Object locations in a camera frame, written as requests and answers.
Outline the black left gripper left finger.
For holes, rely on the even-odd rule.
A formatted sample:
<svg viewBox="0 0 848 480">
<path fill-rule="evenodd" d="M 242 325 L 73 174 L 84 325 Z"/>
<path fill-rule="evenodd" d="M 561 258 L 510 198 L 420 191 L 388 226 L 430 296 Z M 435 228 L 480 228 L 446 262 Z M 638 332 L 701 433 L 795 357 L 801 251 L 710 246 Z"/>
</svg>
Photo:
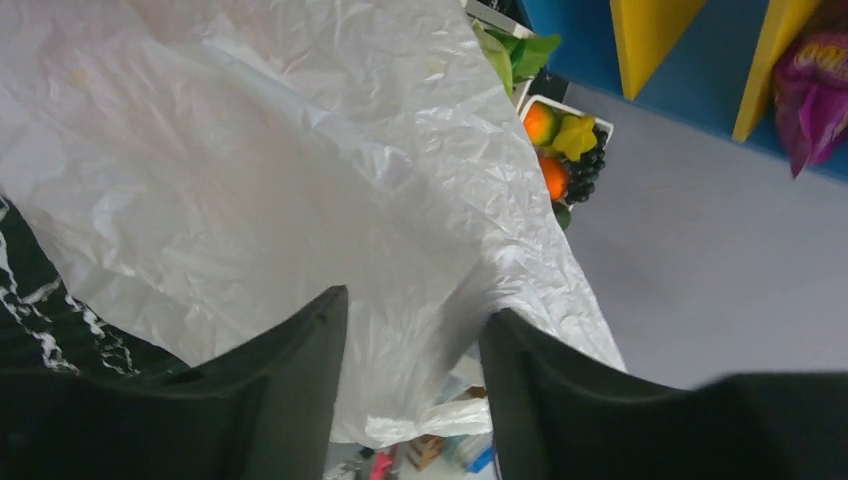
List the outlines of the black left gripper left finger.
<svg viewBox="0 0 848 480">
<path fill-rule="evenodd" d="M 189 370 L 116 382 L 1 374 L 5 479 L 319 479 L 348 324 L 333 286 Z"/>
</svg>

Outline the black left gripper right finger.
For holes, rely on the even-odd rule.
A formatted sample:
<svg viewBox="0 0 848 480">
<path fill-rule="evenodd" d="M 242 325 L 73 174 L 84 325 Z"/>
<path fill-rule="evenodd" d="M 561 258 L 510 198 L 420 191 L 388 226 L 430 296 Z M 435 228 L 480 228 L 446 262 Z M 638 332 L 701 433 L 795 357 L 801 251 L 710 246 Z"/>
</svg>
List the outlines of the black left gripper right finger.
<svg viewBox="0 0 848 480">
<path fill-rule="evenodd" d="M 847 376 L 747 372 L 692 390 L 603 364 L 503 309 L 479 348 L 504 479 L 843 479 Z"/>
</svg>

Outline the white plastic grocery bag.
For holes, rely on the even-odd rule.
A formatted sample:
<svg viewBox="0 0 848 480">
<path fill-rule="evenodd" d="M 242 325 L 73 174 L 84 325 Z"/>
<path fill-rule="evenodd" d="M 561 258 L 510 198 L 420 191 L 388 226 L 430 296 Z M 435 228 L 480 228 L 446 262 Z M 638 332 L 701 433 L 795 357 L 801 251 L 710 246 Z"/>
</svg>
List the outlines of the white plastic grocery bag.
<svg viewBox="0 0 848 480">
<path fill-rule="evenodd" d="M 624 368 L 457 1 L 5 1 L 1 191 L 190 365 L 346 286 L 335 442 L 489 430 L 436 399 L 501 308 Z"/>
</svg>

